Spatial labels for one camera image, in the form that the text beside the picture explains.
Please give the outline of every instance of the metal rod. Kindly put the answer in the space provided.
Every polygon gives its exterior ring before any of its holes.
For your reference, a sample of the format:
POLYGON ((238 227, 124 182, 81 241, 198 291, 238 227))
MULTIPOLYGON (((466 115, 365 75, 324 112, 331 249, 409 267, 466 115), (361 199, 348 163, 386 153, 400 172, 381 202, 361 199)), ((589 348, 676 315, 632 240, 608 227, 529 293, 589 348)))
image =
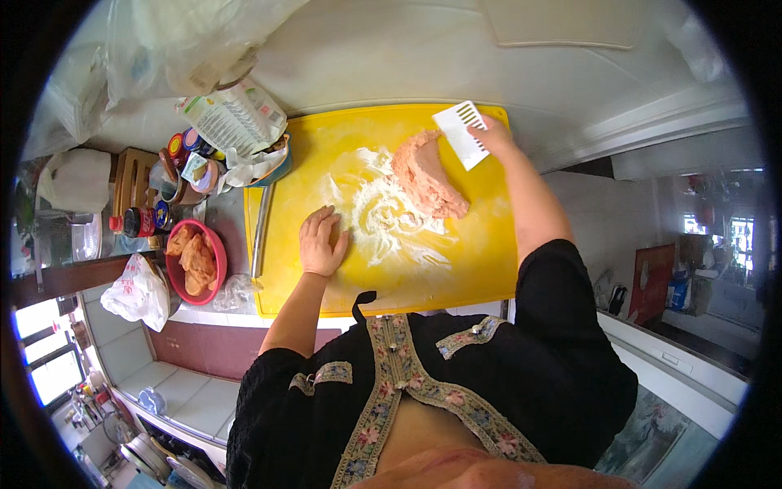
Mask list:
POLYGON ((268 225, 271 194, 274 193, 274 183, 268 187, 263 187, 263 189, 264 194, 260 198, 260 208, 258 209, 258 222, 255 225, 253 265, 250 267, 250 274, 254 279, 260 277, 260 273, 264 268, 264 242, 266 240, 266 227, 268 225))

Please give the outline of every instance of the floral embroidered trim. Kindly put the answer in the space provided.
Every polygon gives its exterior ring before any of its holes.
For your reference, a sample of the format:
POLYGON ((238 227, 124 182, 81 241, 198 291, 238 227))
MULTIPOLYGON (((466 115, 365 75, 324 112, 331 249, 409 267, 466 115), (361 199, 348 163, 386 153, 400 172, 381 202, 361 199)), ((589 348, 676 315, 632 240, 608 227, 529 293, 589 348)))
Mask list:
POLYGON ((330 361, 320 367, 314 376, 295 374, 288 388, 298 387, 305 396, 314 396, 315 385, 321 382, 353 383, 353 366, 348 361, 330 361))
POLYGON ((546 462, 534 445, 478 394, 429 376, 415 352, 407 315, 368 318, 367 329, 375 352, 375 385, 339 460, 332 489, 375 474, 403 391, 419 402, 454 413, 492 455, 546 462))
POLYGON ((454 356, 454 353, 459 351, 462 347, 472 344, 488 343, 494 337, 494 332, 497 331, 497 327, 506 322, 504 319, 496 316, 486 316, 479 324, 474 325, 470 329, 454 333, 450 336, 446 336, 441 339, 435 346, 446 360, 450 360, 454 356))
POLYGON ((330 361, 315 374, 313 384, 321 382, 353 383, 353 366, 348 361, 330 361))
POLYGON ((289 389, 291 387, 299 387, 299 390, 304 392, 305 396, 315 395, 315 386, 307 380, 307 376, 303 373, 297 373, 293 376, 290 385, 288 385, 289 389))

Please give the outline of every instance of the white dough scraper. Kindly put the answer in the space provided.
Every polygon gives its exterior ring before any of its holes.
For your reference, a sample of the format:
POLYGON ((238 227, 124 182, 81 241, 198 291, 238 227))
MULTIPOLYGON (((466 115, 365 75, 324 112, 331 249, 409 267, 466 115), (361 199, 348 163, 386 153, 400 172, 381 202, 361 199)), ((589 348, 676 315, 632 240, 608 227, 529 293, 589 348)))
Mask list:
POLYGON ((459 157, 461 164, 465 166, 465 170, 470 171, 483 158, 489 156, 489 152, 486 151, 483 144, 467 132, 468 126, 486 130, 486 124, 483 123, 483 118, 474 103, 465 100, 443 112, 436 113, 432 119, 445 133, 445 138, 454 148, 454 152, 459 157))

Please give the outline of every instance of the skin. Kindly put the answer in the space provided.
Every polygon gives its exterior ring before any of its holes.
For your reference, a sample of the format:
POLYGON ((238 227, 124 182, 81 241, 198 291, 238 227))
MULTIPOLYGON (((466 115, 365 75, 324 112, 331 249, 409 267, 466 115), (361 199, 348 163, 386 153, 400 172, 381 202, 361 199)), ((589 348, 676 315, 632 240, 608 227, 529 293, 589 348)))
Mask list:
MULTIPOLYGON (((487 130, 470 133, 502 163, 513 210, 518 262, 552 239, 573 241, 570 223, 557 198, 510 132, 483 116, 487 130)), ((299 230, 303 274, 264 338, 259 354, 288 348, 304 357, 314 353, 315 332, 329 278, 342 263, 348 246, 344 232, 332 246, 329 236, 339 222, 334 207, 323 206, 299 230)), ((383 447, 378 470, 351 489, 562 489, 638 487, 628 480, 604 476, 583 467, 511 462, 495 458, 456 416, 404 398, 383 447)))

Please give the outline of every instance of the flour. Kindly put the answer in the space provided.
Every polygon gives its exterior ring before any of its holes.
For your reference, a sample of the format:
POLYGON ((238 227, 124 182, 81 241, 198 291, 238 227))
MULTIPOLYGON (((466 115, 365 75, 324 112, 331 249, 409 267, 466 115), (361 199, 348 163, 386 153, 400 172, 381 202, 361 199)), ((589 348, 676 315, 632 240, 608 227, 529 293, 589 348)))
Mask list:
POLYGON ((450 269, 447 258, 421 241, 431 237, 429 233, 452 243, 457 238, 447 236, 443 219, 432 218, 415 208, 391 170, 392 153, 386 148, 377 152, 359 148, 344 156, 364 163, 365 171, 359 173, 371 177, 357 178, 358 190, 348 202, 343 196, 349 196, 356 185, 351 185, 353 182, 338 185, 327 174, 322 186, 324 198, 343 216, 343 225, 350 227, 355 243, 361 249, 371 250, 368 265, 372 267, 389 257, 407 255, 423 266, 450 269))

